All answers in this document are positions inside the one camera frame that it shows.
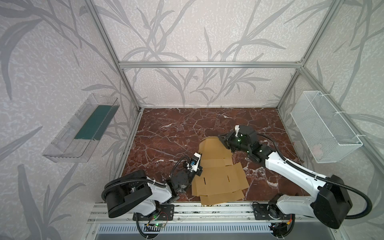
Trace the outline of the brown cardboard box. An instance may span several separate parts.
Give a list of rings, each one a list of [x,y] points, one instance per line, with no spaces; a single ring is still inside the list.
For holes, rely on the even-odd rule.
[[[207,137],[199,145],[202,155],[200,176],[192,182],[192,195],[201,205],[212,206],[242,200],[249,183],[241,163],[233,163],[233,154],[218,137]]]

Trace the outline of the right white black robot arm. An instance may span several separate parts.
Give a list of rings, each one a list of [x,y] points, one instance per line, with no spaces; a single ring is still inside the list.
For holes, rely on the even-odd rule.
[[[218,138],[226,149],[247,153],[252,162],[280,174],[309,194],[276,197],[274,203],[281,213],[317,218],[325,226],[339,229],[353,206],[344,181],[335,175],[327,177],[310,171],[285,158],[277,148],[260,143],[260,136],[249,126],[236,125],[233,131]]]

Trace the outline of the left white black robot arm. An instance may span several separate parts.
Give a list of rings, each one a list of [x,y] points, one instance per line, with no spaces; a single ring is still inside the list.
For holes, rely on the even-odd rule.
[[[186,168],[171,176],[165,183],[147,177],[144,170],[138,170],[105,185],[101,197],[107,204],[109,218],[117,218],[128,212],[150,217],[160,212],[161,205],[171,204],[180,199],[200,176],[202,167],[196,170]]]

